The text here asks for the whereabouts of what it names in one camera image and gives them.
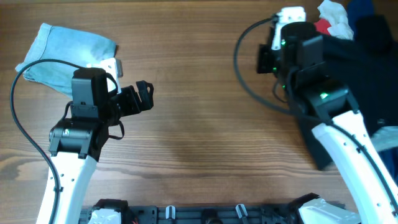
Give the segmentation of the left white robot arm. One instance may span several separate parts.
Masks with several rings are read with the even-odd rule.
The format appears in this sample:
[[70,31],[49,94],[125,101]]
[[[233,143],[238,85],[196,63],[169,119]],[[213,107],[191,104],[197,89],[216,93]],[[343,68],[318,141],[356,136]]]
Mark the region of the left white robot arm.
[[111,74],[102,68],[80,68],[72,77],[72,102],[50,130],[49,153],[56,173],[49,173],[37,223],[78,223],[83,199],[96,170],[101,149],[122,127],[121,118],[152,109],[153,84],[108,90]]

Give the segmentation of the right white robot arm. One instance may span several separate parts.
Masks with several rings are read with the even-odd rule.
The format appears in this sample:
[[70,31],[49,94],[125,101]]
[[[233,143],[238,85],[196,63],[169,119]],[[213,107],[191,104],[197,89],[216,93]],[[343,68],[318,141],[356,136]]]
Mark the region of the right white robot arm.
[[305,21],[271,19],[260,45],[258,73],[273,73],[319,169],[334,164],[358,211],[350,213],[319,196],[292,204],[301,223],[396,223],[397,182],[379,156],[397,141],[397,44],[384,30],[379,43],[325,35]]

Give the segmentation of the black shorts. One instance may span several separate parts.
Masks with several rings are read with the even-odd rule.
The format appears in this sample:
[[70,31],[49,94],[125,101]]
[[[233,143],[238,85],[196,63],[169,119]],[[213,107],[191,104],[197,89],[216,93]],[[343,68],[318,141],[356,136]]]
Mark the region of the black shorts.
[[324,34],[328,73],[347,84],[359,104],[372,143],[397,177],[397,41],[383,15],[356,21],[354,40]]

